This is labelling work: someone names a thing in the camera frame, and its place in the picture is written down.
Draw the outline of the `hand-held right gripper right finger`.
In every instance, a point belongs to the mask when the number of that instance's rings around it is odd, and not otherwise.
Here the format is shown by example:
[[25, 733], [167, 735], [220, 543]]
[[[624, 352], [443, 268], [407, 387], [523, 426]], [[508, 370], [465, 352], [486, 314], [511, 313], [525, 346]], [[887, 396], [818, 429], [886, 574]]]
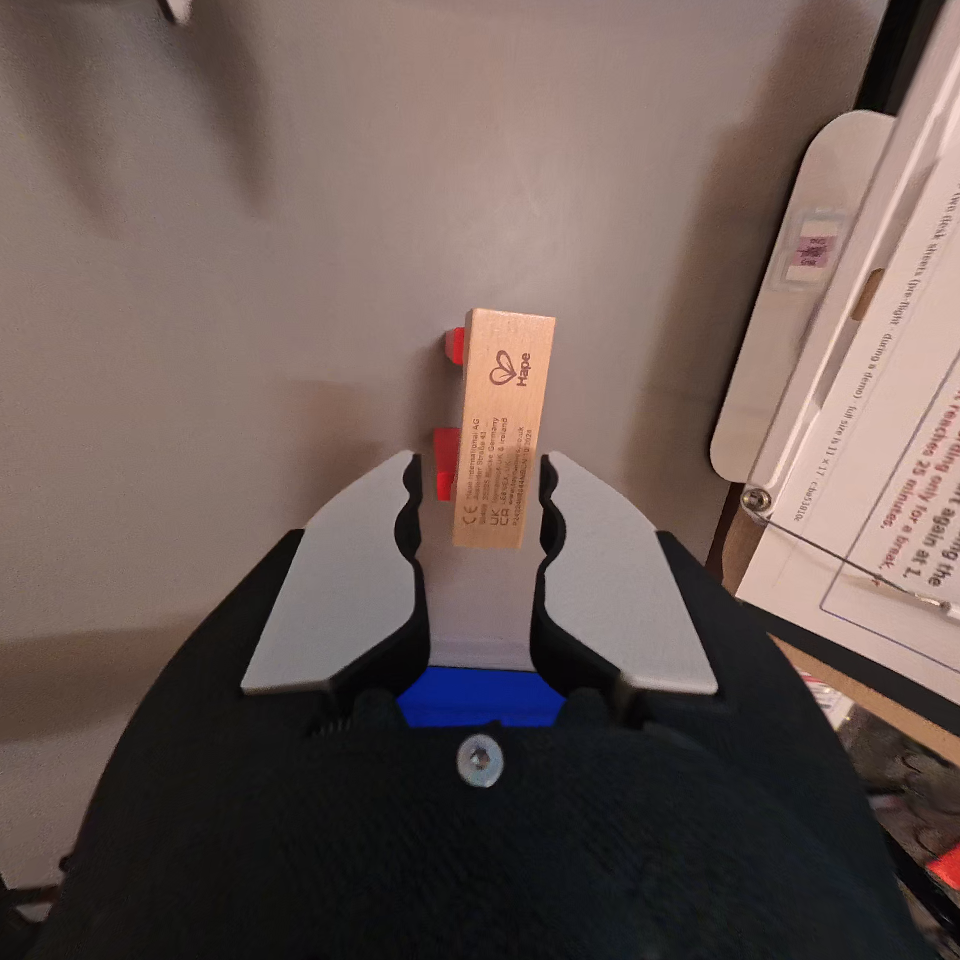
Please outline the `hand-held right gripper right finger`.
[[530, 628], [535, 671], [558, 694], [719, 691], [657, 527], [567, 455], [541, 458], [543, 559]]

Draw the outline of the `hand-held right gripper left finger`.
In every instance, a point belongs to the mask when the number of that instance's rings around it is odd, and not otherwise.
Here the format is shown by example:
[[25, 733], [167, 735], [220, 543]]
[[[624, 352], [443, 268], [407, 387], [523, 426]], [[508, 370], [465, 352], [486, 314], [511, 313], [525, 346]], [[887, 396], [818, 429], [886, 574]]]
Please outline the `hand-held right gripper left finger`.
[[246, 695], [401, 695], [426, 671], [429, 620], [419, 509], [422, 459], [402, 450], [306, 523], [253, 651]]

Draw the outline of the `blue plastic bin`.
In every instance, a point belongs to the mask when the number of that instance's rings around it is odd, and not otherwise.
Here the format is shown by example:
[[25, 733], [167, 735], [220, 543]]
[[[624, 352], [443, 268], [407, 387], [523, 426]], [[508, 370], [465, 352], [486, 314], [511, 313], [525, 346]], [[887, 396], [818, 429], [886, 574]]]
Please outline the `blue plastic bin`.
[[398, 698], [413, 728], [549, 727], [565, 698], [535, 672], [429, 666]]

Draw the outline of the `printed natural wooden plank block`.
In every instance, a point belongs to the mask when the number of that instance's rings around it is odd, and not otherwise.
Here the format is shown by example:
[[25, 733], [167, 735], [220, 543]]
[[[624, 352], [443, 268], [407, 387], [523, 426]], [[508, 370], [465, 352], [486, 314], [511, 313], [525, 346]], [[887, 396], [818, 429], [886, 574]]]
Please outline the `printed natural wooden plank block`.
[[522, 546], [555, 328], [552, 317], [487, 308], [466, 317], [455, 547]]

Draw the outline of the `printed instruction sheet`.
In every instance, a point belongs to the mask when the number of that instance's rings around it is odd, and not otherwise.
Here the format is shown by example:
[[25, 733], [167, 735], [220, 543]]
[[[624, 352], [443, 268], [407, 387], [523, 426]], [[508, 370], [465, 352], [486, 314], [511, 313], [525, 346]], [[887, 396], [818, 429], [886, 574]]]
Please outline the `printed instruction sheet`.
[[958, 2], [946, 2], [755, 462], [737, 598], [958, 703]]

